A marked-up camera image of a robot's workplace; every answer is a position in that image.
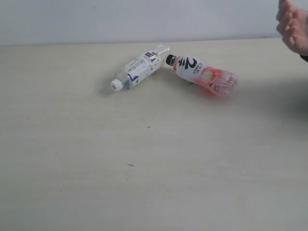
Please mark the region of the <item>person's open hand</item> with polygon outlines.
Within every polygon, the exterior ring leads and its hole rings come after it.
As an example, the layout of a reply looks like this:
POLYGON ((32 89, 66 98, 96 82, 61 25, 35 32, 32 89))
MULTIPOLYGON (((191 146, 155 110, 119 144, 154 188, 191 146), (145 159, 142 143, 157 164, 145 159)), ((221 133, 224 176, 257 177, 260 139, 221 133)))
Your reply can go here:
POLYGON ((276 27, 284 44, 300 56, 308 55, 308 11, 289 0, 280 0, 276 27))

